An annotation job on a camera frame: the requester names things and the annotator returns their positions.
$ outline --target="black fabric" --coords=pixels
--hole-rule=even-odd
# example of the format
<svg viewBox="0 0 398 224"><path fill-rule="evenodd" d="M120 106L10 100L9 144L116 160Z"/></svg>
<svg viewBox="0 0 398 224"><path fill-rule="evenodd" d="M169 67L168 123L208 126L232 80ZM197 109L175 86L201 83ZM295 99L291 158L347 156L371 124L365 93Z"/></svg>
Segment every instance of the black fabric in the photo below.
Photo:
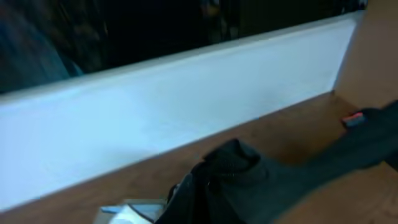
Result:
<svg viewBox="0 0 398 224"><path fill-rule="evenodd" d="M192 170L195 211L188 223L270 223L313 189L352 170L393 161L397 153L398 103L372 113L301 166L279 164L231 140Z"/></svg>
<svg viewBox="0 0 398 224"><path fill-rule="evenodd" d="M172 196L166 211L156 221L156 224L192 224L195 203L196 186L193 184L193 176L184 177L178 190Z"/></svg>
<svg viewBox="0 0 398 224"><path fill-rule="evenodd" d="M394 168L396 171L398 171L398 152L389 156L388 159L386 159L386 162L392 168Z"/></svg>

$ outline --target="wood grain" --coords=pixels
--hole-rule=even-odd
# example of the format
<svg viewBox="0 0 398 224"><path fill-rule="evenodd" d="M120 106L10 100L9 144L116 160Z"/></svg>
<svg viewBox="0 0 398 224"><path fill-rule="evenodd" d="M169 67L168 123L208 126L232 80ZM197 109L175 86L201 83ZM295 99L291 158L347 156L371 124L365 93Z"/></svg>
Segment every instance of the wood grain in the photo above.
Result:
<svg viewBox="0 0 398 224"><path fill-rule="evenodd" d="M282 162L297 164L337 139L344 131L339 123L339 118L354 110L354 107L331 94L318 96L161 156L15 208L1 214L0 223L91 223L98 207L102 205L112 205L127 198L166 197L169 188L179 182L200 161L202 155L231 138L240 138L264 154ZM326 193L322 194L324 196L319 196L315 192L309 199L304 200L303 204L297 206L298 212L294 212L294 209L290 211L292 213L288 212L286 214L287 221L281 219L282 223L290 223L289 220L292 218L289 217L300 220L297 219L297 215L300 216L301 213L306 214L302 216L301 221L304 222L308 219L312 223L326 223L317 222L317 220L323 221L325 219L323 217L334 217L335 215L342 216L340 223L352 223L351 221L355 220L355 217L358 220L373 220L374 217L361 219L364 211L359 208L361 202L369 204L366 211L375 208L380 213L395 216L397 206L394 203L388 204L387 201L380 203L381 196L379 197L377 193L386 195L387 192L392 192L391 189L395 187L392 182L398 182L398 177L387 173L387 169L384 168L376 171L364 171L360 176L349 175L347 178L339 180L337 184L331 183L332 186L337 185L334 189L337 189L336 192L340 194L334 194L334 191L331 191L332 193L325 191ZM353 182L360 181L365 194L353 195L356 190L350 186ZM381 183L380 187L374 185L379 182ZM385 196L386 200L396 202L398 200L394 199L396 193L395 197ZM340 203L329 205L336 200ZM314 207L323 211L325 215L320 218L312 217L311 211Z"/></svg>

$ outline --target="brown cardboard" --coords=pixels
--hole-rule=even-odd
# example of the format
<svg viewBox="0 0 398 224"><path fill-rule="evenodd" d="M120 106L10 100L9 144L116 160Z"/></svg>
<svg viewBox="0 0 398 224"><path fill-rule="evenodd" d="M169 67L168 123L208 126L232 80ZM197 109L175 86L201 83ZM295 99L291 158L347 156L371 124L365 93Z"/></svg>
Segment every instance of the brown cardboard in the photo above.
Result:
<svg viewBox="0 0 398 224"><path fill-rule="evenodd" d="M335 93L358 108L398 99L398 1L373 0L357 26Z"/></svg>

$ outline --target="wooden surface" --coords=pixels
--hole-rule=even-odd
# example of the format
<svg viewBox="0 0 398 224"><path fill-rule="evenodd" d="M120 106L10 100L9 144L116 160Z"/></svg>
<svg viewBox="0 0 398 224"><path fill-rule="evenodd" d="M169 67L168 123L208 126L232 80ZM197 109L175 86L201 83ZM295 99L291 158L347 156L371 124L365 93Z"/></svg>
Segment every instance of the wooden surface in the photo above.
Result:
<svg viewBox="0 0 398 224"><path fill-rule="evenodd" d="M371 0L346 53L336 94L357 107L398 99L398 1Z"/></svg>
<svg viewBox="0 0 398 224"><path fill-rule="evenodd" d="M102 205L127 198L166 197L202 155L231 138L240 138L282 162L297 164L337 139L344 131L339 118L353 110L345 101L325 94L15 208L0 215L0 223L91 223ZM389 217L398 216L397 183L398 174L387 166L351 174L311 194L280 222L390 223ZM375 218L371 212L381 215Z"/></svg>

